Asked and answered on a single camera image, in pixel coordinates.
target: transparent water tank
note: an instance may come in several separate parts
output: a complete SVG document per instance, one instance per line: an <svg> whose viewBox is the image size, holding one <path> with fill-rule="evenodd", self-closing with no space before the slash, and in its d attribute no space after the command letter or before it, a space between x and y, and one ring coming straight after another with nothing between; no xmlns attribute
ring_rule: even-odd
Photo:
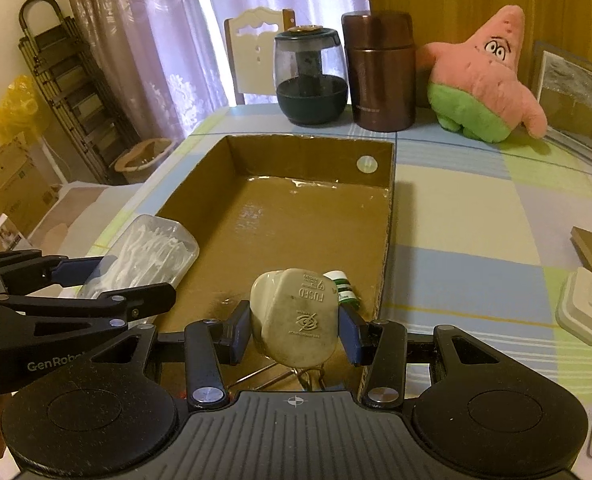
<svg viewBox="0 0 592 480"><path fill-rule="evenodd" d="M338 32L304 25L276 34L274 79L278 104L291 122L322 124L337 119L348 93Z"/></svg>

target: pink starfish plush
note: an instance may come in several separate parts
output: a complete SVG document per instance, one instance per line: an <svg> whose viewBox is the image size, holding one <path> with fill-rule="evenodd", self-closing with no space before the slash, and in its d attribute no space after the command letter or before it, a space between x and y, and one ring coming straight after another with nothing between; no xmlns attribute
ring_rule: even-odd
<svg viewBox="0 0 592 480"><path fill-rule="evenodd" d="M416 66L431 68L427 94L443 128L486 142L505 140L524 123L529 135L546 134L546 115L516 72L525 14L505 6L464 43L428 43Z"/></svg>

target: crosshair symbol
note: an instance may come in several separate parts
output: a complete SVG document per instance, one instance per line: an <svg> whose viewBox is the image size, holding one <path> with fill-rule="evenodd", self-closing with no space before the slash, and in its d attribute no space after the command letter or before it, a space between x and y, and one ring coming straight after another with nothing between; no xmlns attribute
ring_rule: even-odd
<svg viewBox="0 0 592 480"><path fill-rule="evenodd" d="M303 402L307 402L305 399L303 399L302 397L298 397L297 395L294 395L293 397L288 398L285 402L290 403L294 408L297 406L300 406Z"/></svg>
<svg viewBox="0 0 592 480"><path fill-rule="evenodd" d="M298 316L296 318L296 324L300 326L299 332L303 330L313 330L314 328L318 327L318 320L314 319L316 312L313 314L303 314L302 316Z"/></svg>

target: beige plug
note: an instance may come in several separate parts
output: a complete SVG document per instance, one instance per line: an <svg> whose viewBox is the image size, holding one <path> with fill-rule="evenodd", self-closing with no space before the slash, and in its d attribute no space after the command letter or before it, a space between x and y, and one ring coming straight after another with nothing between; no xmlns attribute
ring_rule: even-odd
<svg viewBox="0 0 592 480"><path fill-rule="evenodd" d="M338 290L332 280L303 269L258 277L250 295L252 334L260 351L289 368L319 366L338 339Z"/></svg>

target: yellow plastic bag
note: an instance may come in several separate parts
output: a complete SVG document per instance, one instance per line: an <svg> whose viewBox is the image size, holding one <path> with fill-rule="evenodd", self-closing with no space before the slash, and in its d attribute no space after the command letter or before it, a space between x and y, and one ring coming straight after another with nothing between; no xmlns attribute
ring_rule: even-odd
<svg viewBox="0 0 592 480"><path fill-rule="evenodd" d="M22 136L29 146L38 142L51 121L52 112L32 78L21 75L14 79L0 101L0 143Z"/></svg>

